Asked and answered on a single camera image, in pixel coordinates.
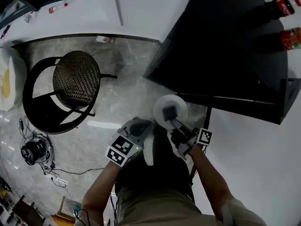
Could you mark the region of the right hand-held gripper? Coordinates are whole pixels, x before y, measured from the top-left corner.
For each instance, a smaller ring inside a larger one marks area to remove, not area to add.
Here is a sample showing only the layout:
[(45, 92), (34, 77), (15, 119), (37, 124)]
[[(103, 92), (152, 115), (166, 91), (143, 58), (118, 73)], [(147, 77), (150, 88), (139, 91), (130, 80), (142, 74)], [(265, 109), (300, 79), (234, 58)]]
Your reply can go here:
[(177, 119), (172, 119), (170, 123), (175, 128), (171, 134), (171, 141), (175, 145), (178, 154), (187, 160), (186, 155), (195, 145), (209, 146), (213, 133), (204, 128), (190, 130)]

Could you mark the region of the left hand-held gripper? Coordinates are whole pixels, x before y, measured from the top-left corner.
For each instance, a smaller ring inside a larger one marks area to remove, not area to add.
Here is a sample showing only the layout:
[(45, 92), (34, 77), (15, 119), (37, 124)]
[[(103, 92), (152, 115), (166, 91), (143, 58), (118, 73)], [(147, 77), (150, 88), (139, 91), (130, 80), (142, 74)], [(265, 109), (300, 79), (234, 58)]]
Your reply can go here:
[(105, 156), (123, 167), (144, 148), (144, 141), (152, 129), (152, 122), (140, 118), (127, 121), (109, 141)]

